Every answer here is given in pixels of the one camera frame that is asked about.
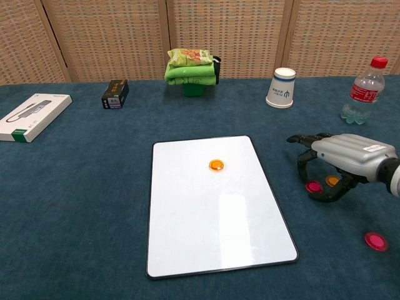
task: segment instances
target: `small black box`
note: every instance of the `small black box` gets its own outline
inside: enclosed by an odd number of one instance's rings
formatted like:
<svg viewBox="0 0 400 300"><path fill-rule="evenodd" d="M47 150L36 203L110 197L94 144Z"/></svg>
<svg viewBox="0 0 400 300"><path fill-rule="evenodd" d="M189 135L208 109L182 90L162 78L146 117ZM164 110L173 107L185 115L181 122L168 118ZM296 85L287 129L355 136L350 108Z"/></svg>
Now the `small black box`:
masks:
<svg viewBox="0 0 400 300"><path fill-rule="evenodd" d="M104 109L123 108L128 95L128 80L112 80L101 98Z"/></svg>

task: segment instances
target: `whiteboard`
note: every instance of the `whiteboard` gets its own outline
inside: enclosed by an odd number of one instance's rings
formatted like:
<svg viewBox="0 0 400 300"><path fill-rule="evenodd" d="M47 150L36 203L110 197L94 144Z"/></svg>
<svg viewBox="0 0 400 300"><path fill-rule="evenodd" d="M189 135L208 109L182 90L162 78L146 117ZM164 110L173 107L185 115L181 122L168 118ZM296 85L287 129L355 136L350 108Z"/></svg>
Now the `whiteboard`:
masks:
<svg viewBox="0 0 400 300"><path fill-rule="evenodd" d="M220 159L220 171L209 163ZM147 275L288 263L297 249L248 136L153 147Z"/></svg>

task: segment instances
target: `snack bag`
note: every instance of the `snack bag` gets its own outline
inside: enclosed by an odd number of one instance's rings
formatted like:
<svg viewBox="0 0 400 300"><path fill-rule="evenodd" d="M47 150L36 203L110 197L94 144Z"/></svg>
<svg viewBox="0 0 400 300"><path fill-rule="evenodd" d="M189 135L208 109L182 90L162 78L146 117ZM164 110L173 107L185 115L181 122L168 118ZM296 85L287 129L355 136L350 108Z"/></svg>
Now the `snack bag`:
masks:
<svg viewBox="0 0 400 300"><path fill-rule="evenodd" d="M171 58L169 64L175 67L191 67L201 64L211 64L213 57L208 50L203 49L173 49L168 51Z"/></svg>

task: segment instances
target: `white paper cup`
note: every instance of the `white paper cup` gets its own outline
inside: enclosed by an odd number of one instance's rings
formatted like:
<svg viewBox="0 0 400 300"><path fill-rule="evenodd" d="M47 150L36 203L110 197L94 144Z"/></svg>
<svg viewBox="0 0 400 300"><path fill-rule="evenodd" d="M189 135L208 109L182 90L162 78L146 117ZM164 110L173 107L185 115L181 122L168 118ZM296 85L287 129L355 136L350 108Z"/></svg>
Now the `white paper cup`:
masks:
<svg viewBox="0 0 400 300"><path fill-rule="evenodd" d="M274 72L266 102L274 108L290 108L293 104L295 70L279 67Z"/></svg>

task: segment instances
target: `table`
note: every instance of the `table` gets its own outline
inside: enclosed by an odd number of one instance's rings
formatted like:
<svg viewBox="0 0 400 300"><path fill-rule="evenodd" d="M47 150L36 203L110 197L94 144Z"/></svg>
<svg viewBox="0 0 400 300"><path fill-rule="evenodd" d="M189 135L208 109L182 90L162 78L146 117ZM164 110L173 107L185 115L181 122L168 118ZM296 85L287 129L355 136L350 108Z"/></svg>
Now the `table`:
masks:
<svg viewBox="0 0 400 300"><path fill-rule="evenodd" d="M131 81L121 110L104 110L106 82L0 87L3 117L34 93L73 103L31 144L0 142L0 291L4 299L400 298L400 199L360 184L340 201L308 198L296 134L354 133L400 153L400 76L362 126L339 117L354 78L296 80L294 106L265 103L269 79L225 79L185 98L162 81ZM251 137L299 251L285 266L152 281L146 277L151 149L157 141ZM311 163L323 178L333 167ZM389 241L373 251L364 233Z"/></svg>

